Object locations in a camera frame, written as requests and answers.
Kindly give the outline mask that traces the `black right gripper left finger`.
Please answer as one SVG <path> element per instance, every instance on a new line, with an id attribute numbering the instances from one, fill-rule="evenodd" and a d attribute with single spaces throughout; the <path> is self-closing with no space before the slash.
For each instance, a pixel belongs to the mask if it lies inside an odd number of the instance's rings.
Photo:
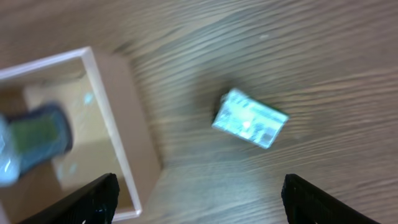
<path id="1" fill-rule="evenodd" d="M 110 224 L 119 192 L 116 174 L 107 173 L 20 224 Z"/>

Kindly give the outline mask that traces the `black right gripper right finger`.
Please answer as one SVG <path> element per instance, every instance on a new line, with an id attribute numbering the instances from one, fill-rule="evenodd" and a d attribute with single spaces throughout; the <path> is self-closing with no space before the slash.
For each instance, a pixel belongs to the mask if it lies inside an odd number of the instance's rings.
<path id="1" fill-rule="evenodd" d="M 289 224 L 379 224 L 297 174 L 285 176 L 281 198 Z"/>

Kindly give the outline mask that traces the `dark bottle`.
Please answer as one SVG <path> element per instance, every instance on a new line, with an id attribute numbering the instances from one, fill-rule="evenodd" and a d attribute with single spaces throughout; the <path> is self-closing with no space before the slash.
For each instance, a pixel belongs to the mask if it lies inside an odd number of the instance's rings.
<path id="1" fill-rule="evenodd" d="M 71 150 L 73 133 L 63 108 L 47 103 L 26 113 L 1 114 L 1 187 Z"/>

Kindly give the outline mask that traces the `green soap bar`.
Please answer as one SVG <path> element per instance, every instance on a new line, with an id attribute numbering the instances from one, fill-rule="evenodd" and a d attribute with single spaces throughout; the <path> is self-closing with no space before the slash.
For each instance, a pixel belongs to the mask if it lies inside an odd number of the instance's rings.
<path id="1" fill-rule="evenodd" d="M 232 88 L 222 95 L 211 126 L 268 149 L 288 120 L 287 114 Z"/>

